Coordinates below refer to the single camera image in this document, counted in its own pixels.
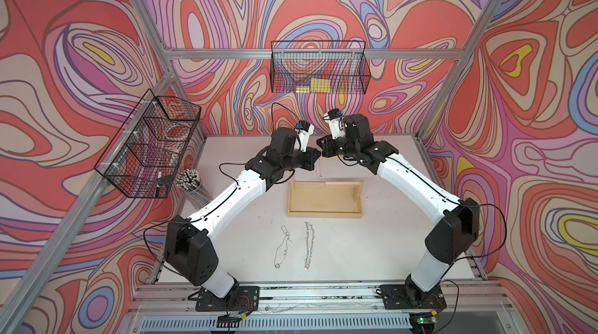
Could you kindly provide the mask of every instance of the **wooden frame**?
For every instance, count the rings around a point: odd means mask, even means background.
[[[289,184],[290,218],[360,219],[363,181],[298,181]]]

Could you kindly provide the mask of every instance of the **white table surface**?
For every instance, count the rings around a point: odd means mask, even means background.
[[[376,136],[396,147],[420,172],[429,177],[412,136]],[[310,146],[316,146],[312,137]],[[270,137],[209,137],[197,170],[213,197],[228,187],[231,179],[221,174],[223,162],[246,162],[270,144]],[[237,177],[243,166],[223,166]],[[377,281],[404,280],[426,251],[424,239],[433,226],[410,199],[365,167],[347,167],[338,158],[319,158],[312,172],[297,169],[296,181],[363,180],[363,218],[288,218],[289,185],[274,185],[254,200],[212,240],[220,265],[241,282],[287,281]],[[187,201],[183,218],[196,209]],[[306,258],[306,225],[313,224],[315,240],[309,270]],[[290,233],[286,259],[274,267],[276,248]],[[457,262],[446,278],[474,278],[466,260]],[[187,282],[164,268],[158,283]]]

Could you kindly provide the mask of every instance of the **psychedelic wallpaper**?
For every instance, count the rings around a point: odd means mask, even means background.
[[[486,0],[146,0],[167,47],[269,48],[273,40],[360,38],[369,48],[461,48]],[[178,60],[207,134],[269,134],[273,101],[326,130],[321,114],[361,112],[378,133],[413,133],[452,61],[372,60],[365,96],[272,94],[269,60]],[[274,108],[279,125],[295,117]]]
[[[426,146],[445,187],[496,203],[482,259],[533,333],[598,333],[598,0],[505,0]],[[505,236],[483,211],[479,255]]]
[[[0,303],[160,76],[128,0],[0,0]],[[177,202],[108,188],[21,333],[114,331],[154,264],[140,229]]]

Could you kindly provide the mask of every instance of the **metal chain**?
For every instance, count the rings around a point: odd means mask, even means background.
[[[291,234],[289,233],[289,231],[287,230],[286,226],[281,226],[280,229],[282,230],[282,232],[285,234],[285,238],[282,240],[282,243],[280,243],[280,246],[278,246],[276,248],[276,253],[274,254],[274,267],[276,269],[280,268],[280,264],[282,264],[283,261],[285,261],[285,259],[287,258],[287,250],[289,248],[289,245],[287,243],[287,241],[293,243],[293,241],[291,241],[290,236]],[[282,247],[285,246],[285,249],[283,251],[283,256],[282,256],[282,260],[280,261],[280,263],[276,262],[276,256],[278,256],[278,250]]]
[[[307,235],[305,237],[305,247],[306,247],[306,255],[305,255],[305,269],[309,269],[309,265],[311,263],[311,255],[313,254],[313,241],[316,237],[316,233],[313,230],[313,225],[309,222],[305,221],[305,227],[307,228]],[[309,231],[311,230],[311,245],[309,242]]]

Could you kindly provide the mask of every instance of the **black mounting plate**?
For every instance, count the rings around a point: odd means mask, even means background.
[[[253,309],[251,309],[251,307],[248,307],[249,302],[242,295],[245,295],[247,296],[247,298],[249,298],[251,304],[253,305]],[[198,292],[198,295],[194,297],[193,300],[195,299],[197,299],[197,303],[195,304],[195,310],[197,312],[253,312],[258,309],[259,286],[239,286],[239,297],[235,301],[235,304],[227,309],[225,309],[222,306],[222,302],[219,298],[217,298],[214,294],[210,293],[203,287]]]
[[[447,303],[439,285],[430,291],[428,298],[419,307],[412,307],[407,303],[405,285],[381,285],[379,289],[385,309],[436,309],[441,311],[447,308]]]

